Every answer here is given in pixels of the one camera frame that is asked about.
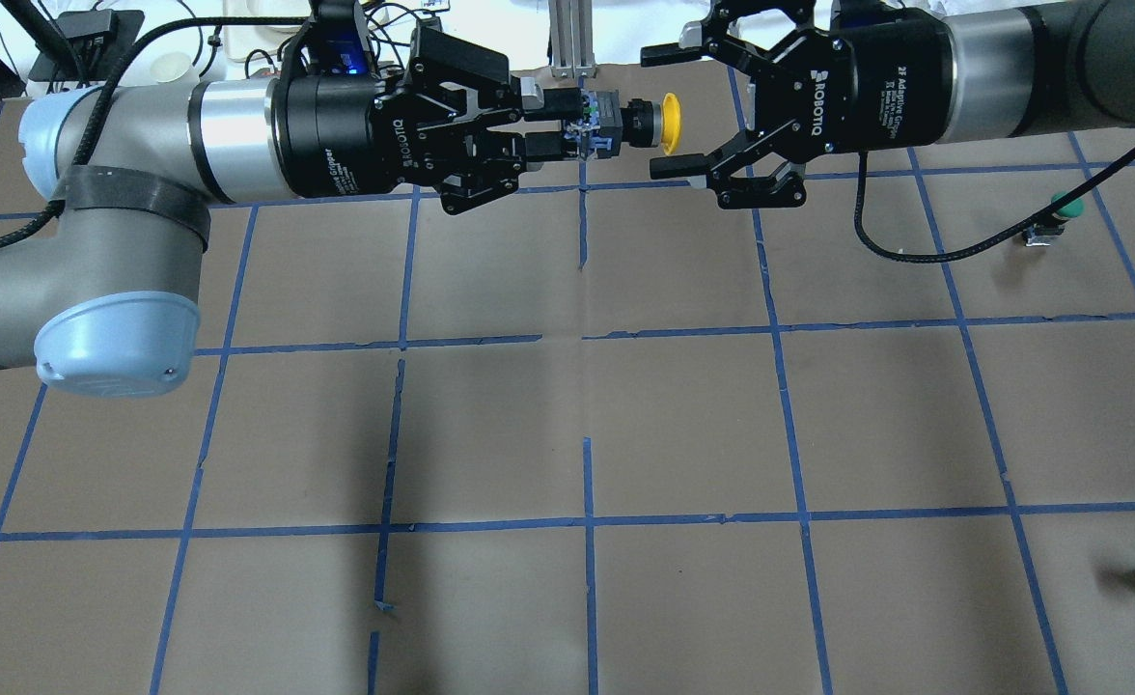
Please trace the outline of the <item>yellow push button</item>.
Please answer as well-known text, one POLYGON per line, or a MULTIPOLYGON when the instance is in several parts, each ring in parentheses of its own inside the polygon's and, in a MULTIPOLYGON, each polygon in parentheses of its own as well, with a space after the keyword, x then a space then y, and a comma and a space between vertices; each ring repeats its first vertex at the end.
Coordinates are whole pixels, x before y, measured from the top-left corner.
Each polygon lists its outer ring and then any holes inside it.
POLYGON ((631 98, 621 101, 617 91, 585 91, 581 114, 564 124, 564 136, 582 161, 608 159, 624 146, 658 149, 675 154, 683 129, 682 104, 676 94, 659 101, 631 98))

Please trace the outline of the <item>beige tray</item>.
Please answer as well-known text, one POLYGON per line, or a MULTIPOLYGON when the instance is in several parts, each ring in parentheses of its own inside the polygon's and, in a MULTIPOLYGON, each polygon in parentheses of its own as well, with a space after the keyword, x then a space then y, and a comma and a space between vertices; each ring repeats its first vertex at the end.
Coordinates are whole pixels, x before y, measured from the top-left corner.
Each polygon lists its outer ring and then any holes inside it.
POLYGON ((222 16, 253 19, 260 16, 295 17, 292 25, 237 25, 224 27, 222 47, 229 61, 244 62, 254 49, 275 57, 275 49, 295 35, 311 12, 309 1, 222 1, 222 16))

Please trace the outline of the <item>green push button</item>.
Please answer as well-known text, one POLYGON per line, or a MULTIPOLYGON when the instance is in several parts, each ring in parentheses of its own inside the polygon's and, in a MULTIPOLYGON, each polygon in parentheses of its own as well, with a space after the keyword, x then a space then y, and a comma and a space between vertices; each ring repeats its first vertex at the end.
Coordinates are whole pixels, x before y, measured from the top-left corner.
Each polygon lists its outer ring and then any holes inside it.
POLYGON ((1052 246, 1065 233, 1066 225, 1078 219, 1087 210, 1084 199, 1071 198, 1066 192, 1058 192, 1050 198, 1049 207, 1053 209, 1037 216, 1022 229, 1022 241, 1026 248, 1052 246))

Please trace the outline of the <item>aluminium frame post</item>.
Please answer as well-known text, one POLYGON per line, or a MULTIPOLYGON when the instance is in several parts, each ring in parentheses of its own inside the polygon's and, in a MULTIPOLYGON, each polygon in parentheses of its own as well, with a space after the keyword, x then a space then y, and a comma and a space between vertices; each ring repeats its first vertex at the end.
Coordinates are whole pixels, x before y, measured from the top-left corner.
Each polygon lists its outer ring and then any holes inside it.
POLYGON ((592 1, 549 1, 550 74, 560 79, 594 78, 592 1))

